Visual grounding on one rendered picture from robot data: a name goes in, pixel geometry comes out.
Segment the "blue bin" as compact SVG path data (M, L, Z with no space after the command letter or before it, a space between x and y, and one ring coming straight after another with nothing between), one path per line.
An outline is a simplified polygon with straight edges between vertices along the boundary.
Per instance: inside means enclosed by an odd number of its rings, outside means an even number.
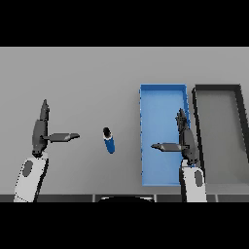
M141 84L140 151L143 187L179 186L180 152L161 152L157 143L179 143L176 117L183 109L191 125L187 86L185 84Z

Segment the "dark grey bin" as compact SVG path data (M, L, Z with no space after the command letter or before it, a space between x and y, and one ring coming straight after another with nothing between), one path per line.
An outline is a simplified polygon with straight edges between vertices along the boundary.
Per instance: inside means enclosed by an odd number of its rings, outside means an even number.
M241 85L195 85L192 94L207 185L249 185L249 124Z

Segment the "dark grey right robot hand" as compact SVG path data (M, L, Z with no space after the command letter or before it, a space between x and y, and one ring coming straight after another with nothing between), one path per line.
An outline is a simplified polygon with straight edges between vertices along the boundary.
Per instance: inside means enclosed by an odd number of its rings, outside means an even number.
M179 109L175 118L179 133L178 143L156 143L151 147L161 152L180 152L187 165L193 165L198 162L196 156L196 143L192 130L188 125L186 114L182 108Z

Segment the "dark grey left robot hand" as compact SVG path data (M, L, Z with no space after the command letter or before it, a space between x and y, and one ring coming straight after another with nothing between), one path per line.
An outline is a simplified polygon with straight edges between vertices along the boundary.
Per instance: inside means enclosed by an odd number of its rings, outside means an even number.
M64 143L79 138L79 133L52 133L49 134L50 106L47 100L43 101L40 116L36 120L32 133L32 155L40 158L47 149L48 143Z

